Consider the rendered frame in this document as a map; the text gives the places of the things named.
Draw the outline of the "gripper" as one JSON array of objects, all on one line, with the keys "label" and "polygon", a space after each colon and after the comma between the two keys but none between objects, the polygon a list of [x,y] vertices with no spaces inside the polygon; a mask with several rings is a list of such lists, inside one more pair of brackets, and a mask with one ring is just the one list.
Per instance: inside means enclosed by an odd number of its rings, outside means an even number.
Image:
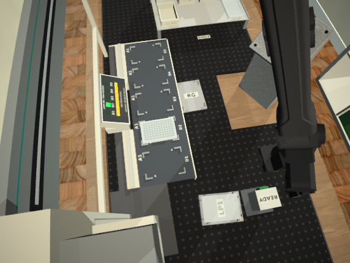
[{"label": "gripper", "polygon": [[265,173],[268,172],[276,172],[274,171],[273,167],[272,167],[272,163],[270,160],[270,157],[274,156],[277,153],[281,153],[281,155],[283,156],[283,158],[286,159],[286,157],[283,155],[281,149],[278,149],[277,145],[269,145],[269,146],[262,146],[259,149],[259,154],[262,156],[262,160],[263,160],[263,171]]}]

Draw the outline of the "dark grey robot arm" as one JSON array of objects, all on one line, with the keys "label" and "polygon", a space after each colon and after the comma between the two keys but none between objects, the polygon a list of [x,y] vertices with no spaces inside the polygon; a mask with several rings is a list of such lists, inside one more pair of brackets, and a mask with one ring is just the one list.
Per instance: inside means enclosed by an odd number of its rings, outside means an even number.
[{"label": "dark grey robot arm", "polygon": [[315,151],[326,141],[325,125],[317,124],[311,101],[310,48],[315,47],[315,15],[308,0],[259,2],[278,98],[276,142],[286,157],[279,152],[270,160],[274,171],[286,170],[285,192],[295,198],[315,193]]}]

